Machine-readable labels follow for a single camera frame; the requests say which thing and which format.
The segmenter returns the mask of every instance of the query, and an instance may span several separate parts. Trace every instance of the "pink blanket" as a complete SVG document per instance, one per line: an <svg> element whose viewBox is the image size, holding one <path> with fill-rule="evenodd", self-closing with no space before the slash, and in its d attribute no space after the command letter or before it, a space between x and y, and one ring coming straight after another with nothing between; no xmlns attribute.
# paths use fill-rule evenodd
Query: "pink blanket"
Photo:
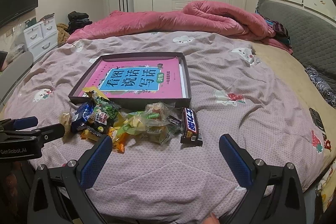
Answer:
<svg viewBox="0 0 336 224"><path fill-rule="evenodd" d="M275 32L257 14L249 13L223 2L194 1L180 12L120 12L111 14L83 29L76 30L67 40L119 37L149 31L203 31L230 38L261 41L290 54L292 49L272 37Z"/></svg>

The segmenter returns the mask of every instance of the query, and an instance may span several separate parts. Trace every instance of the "pink book cover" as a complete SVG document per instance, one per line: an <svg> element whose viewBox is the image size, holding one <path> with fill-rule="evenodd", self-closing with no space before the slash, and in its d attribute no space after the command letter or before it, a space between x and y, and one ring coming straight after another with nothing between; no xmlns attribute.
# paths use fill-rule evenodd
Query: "pink book cover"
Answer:
<svg viewBox="0 0 336 224"><path fill-rule="evenodd" d="M102 60L85 84L92 86L109 98L182 98L179 58Z"/></svg>

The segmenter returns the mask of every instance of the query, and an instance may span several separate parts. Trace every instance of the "gray headboard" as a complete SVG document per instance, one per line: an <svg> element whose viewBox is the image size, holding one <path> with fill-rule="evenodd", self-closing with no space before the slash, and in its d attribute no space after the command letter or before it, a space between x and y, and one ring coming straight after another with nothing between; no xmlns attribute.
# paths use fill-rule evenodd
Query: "gray headboard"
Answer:
<svg viewBox="0 0 336 224"><path fill-rule="evenodd" d="M293 56L304 67L313 66L336 91L336 27L307 11L270 0L259 0L258 12L287 28Z"/></svg>

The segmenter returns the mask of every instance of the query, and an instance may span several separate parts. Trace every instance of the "cabinet handle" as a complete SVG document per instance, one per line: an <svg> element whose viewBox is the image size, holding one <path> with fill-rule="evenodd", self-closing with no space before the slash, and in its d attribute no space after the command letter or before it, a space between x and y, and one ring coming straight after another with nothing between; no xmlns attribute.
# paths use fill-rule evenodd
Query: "cabinet handle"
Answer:
<svg viewBox="0 0 336 224"><path fill-rule="evenodd" d="M48 46L47 46L47 45L42 46L42 49L43 49L43 50L46 50L46 49L49 48L49 46L50 46L50 42L49 42Z"/></svg>

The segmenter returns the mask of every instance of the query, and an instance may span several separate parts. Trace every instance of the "drawer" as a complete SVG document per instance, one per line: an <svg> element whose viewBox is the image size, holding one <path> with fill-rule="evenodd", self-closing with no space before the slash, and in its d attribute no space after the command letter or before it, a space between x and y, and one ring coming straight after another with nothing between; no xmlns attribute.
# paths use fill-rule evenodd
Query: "drawer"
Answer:
<svg viewBox="0 0 336 224"><path fill-rule="evenodd" d="M33 54L35 62L55 46L57 46L57 32L55 32L55 34L53 34L52 36L35 43L33 46L28 48L28 51Z"/></svg>
<svg viewBox="0 0 336 224"><path fill-rule="evenodd" d="M29 28L24 32L27 48L43 38L41 25Z"/></svg>
<svg viewBox="0 0 336 224"><path fill-rule="evenodd" d="M51 18L46 20L41 24L42 35L45 38L46 36L50 35L51 33L57 30L55 18Z"/></svg>

